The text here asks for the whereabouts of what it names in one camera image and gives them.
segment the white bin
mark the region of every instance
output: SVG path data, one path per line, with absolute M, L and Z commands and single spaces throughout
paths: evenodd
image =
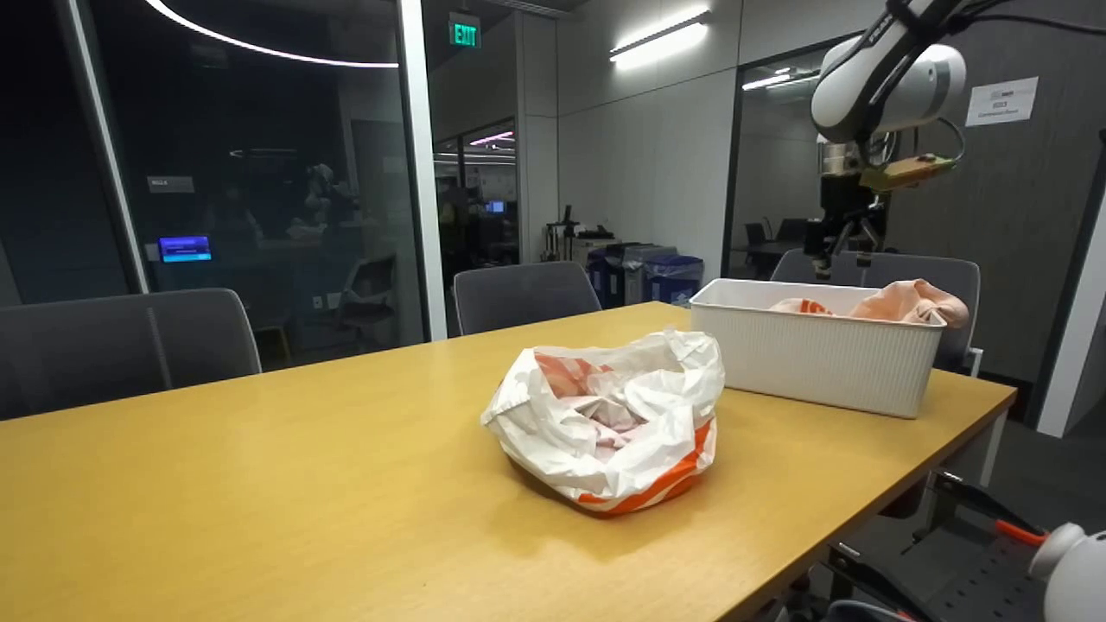
M 940 327 L 780 314 L 784 296 L 815 296 L 849 314 L 872 288 L 712 281 L 691 321 L 724 344 L 725 382 L 762 395 L 919 413 Z

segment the wooden table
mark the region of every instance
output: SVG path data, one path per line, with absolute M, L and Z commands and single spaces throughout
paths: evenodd
M 591 518 L 476 424 L 524 344 L 683 327 L 642 303 L 0 424 L 0 620 L 720 620 L 1012 400 L 915 422 L 725 389 L 683 499 Z

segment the metal pole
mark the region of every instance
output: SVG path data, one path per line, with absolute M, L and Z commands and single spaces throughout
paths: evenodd
M 114 132 L 112 132 L 112 119 L 108 119 L 105 91 L 100 91 L 105 75 L 100 75 L 93 46 L 89 46 L 89 25 L 85 25 L 84 0 L 59 0 L 59 13 L 61 13 L 66 30 L 74 35 L 70 49 L 75 53 L 75 75 L 78 75 L 78 87 L 84 87 L 89 114 L 93 114 L 96 140 L 105 150 L 114 214 L 116 214 L 120 234 L 126 234 L 126 251 L 133 259 L 136 288 L 138 288 L 138 295 L 148 295 L 143 244 L 136 234 L 133 199 L 129 199 L 116 150 L 114 150 Z
M 407 128 L 410 128 L 429 337 L 446 337 L 446 288 L 441 288 L 436 157 L 433 157 L 429 83 L 424 83 L 421 0 L 400 0 L 400 46 L 403 46 L 400 70 L 403 70 L 403 107 L 407 107 Z

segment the exit sign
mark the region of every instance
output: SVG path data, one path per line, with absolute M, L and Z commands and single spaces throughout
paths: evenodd
M 482 16 L 448 13 L 448 46 L 453 49 L 482 49 Z

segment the white plastic bag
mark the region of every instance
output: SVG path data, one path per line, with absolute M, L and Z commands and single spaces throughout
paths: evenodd
M 716 462 L 716 337 L 658 333 L 622 348 L 524 348 L 492 409 L 501 449 L 596 516 L 673 499 Z

